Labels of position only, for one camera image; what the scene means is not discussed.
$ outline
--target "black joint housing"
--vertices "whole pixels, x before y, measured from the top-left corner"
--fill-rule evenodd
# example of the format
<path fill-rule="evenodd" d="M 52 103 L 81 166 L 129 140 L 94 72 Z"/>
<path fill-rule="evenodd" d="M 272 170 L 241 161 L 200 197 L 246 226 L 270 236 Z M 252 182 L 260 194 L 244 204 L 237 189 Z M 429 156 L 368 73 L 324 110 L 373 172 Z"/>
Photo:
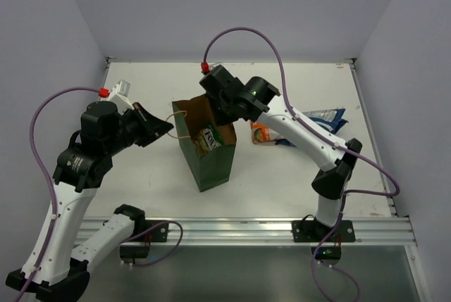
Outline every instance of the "black joint housing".
<path fill-rule="evenodd" d="M 268 104 L 279 91 L 261 77 L 252 77 L 246 85 L 233 77 L 222 65 L 217 65 L 200 81 L 209 98 L 211 111 L 218 126 L 238 119 L 257 121 L 268 111 Z"/>
<path fill-rule="evenodd" d="M 357 139 L 349 140 L 346 146 L 356 153 L 360 153 L 362 150 L 362 143 Z M 343 191 L 351 178 L 352 170 L 356 162 L 357 158 L 355 156 L 345 153 L 343 159 L 337 161 L 337 167 L 327 172 L 319 170 L 311 186 L 319 195 L 330 200 L 338 200 L 343 195 Z"/>
<path fill-rule="evenodd" d="M 112 157 L 136 144 L 145 147 L 173 129 L 134 103 L 124 114 L 111 101 L 95 101 L 81 115 L 81 130 L 70 138 L 69 147 L 57 161 L 55 184 L 65 182 L 76 192 L 100 187 L 113 167 Z M 80 135 L 81 142 L 76 142 Z"/>
<path fill-rule="evenodd" d="M 114 214 L 128 216 L 130 220 L 135 222 L 135 228 L 131 236 L 138 235 L 146 230 L 146 213 L 142 209 L 123 204 L 115 209 Z"/>
<path fill-rule="evenodd" d="M 123 261 L 130 262 L 137 258 L 147 258 L 149 250 L 145 246 L 121 246 L 119 247 L 119 257 Z"/>

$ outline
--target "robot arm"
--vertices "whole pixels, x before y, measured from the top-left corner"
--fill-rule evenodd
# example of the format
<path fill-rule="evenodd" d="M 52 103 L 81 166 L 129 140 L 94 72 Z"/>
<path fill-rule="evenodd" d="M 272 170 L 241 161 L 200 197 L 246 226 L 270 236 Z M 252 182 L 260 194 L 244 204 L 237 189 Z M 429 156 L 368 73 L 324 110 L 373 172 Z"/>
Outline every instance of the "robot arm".
<path fill-rule="evenodd" d="M 337 147 L 360 152 L 362 144 L 356 139 L 346 142 L 330 134 L 293 108 L 297 117 L 333 141 L 335 146 L 325 144 L 296 121 L 278 89 L 263 78 L 252 77 L 247 84 L 243 84 L 222 65 L 217 65 L 206 73 L 200 84 L 206 90 L 217 125 L 239 119 L 258 121 L 283 135 L 318 165 L 320 170 L 312 182 L 312 187 L 319 194 L 315 220 L 330 229 L 338 219 L 342 194 L 356 163 L 354 156 Z"/>
<path fill-rule="evenodd" d="M 47 213 L 39 238 L 24 266 L 11 272 L 6 285 L 21 290 L 33 272 L 27 291 L 41 301 L 77 301 L 89 282 L 89 274 L 124 239 L 145 230 L 144 211 L 127 205 L 85 243 L 73 244 L 85 212 L 113 167 L 112 157 L 136 144 L 145 147 L 173 128 L 127 98 L 130 85 L 120 81 L 111 91 L 102 89 L 101 101 L 91 103 L 81 116 L 81 130 L 57 160 L 54 190 L 58 214 Z M 76 142 L 80 135 L 81 142 Z M 45 238 L 55 220 L 50 242 Z M 39 268 L 37 254 L 46 247 Z"/>

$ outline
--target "white wall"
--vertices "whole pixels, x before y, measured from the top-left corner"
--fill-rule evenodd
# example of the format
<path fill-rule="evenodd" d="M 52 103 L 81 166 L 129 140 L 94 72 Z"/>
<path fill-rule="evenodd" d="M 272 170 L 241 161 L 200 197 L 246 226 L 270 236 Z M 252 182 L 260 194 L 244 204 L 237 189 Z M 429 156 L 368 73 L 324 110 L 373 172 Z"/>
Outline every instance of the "white wall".
<path fill-rule="evenodd" d="M 450 301 L 451 0 L 392 0 L 358 59 L 385 166 L 436 301 Z"/>
<path fill-rule="evenodd" d="M 0 10 L 0 272 L 5 279 L 26 261 L 49 205 L 28 144 L 32 114 L 60 89 L 99 87 L 104 58 L 75 0 L 0 0 Z M 93 99 L 67 95 L 38 120 L 37 147 L 51 173 Z M 0 284 L 2 301 L 15 294 Z"/>
<path fill-rule="evenodd" d="M 209 39 L 232 26 L 256 27 L 285 60 L 357 57 L 390 0 L 76 0 L 106 56 L 199 61 Z M 273 59 L 253 34 L 231 34 L 212 59 Z"/>

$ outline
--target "metal frame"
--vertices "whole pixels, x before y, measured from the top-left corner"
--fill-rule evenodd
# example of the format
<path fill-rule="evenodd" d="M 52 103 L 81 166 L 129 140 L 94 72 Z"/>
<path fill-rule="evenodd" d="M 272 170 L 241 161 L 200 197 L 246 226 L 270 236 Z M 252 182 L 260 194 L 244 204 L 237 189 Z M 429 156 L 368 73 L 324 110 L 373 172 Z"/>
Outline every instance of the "metal frame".
<path fill-rule="evenodd" d="M 85 218 L 76 243 L 91 237 L 108 218 Z M 183 225 L 183 246 L 316 246 L 316 243 L 295 243 L 291 222 L 299 218 L 157 218 L 177 220 Z M 408 218 L 354 218 L 357 241 L 346 246 L 415 246 L 414 233 Z M 173 245 L 180 233 L 169 226 L 168 241 Z"/>
<path fill-rule="evenodd" d="M 409 261 L 410 271 L 414 278 L 416 291 L 421 302 L 433 301 L 431 290 L 429 290 L 428 282 L 423 271 L 423 266 L 418 255 L 418 248 L 416 246 L 404 247 Z"/>

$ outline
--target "white table surface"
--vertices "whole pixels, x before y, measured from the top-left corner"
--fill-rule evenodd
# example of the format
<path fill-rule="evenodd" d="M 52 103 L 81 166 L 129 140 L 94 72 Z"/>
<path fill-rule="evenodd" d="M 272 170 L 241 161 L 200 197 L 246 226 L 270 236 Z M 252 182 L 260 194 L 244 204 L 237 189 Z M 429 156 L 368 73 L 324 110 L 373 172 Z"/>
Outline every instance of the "white table surface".
<path fill-rule="evenodd" d="M 258 75 L 281 89 L 275 63 L 226 63 L 244 83 Z M 346 108 L 349 120 L 338 135 L 358 138 L 362 154 L 375 159 L 364 114 L 347 64 L 285 64 L 290 102 L 300 111 Z M 119 80 L 131 83 L 129 99 L 165 119 L 171 102 L 203 94 L 197 63 L 112 63 L 106 87 Z M 122 203 L 139 207 L 148 217 L 173 218 L 295 218 L 314 214 L 318 195 L 311 181 L 317 166 L 299 149 L 256 146 L 249 123 L 235 123 L 237 147 L 230 181 L 200 193 L 178 141 L 162 137 L 145 149 L 132 146 L 113 158 L 87 216 L 110 216 Z M 381 177 L 362 161 L 348 189 L 383 191 Z M 349 218 L 389 217 L 383 197 L 353 194 L 347 200 Z"/>

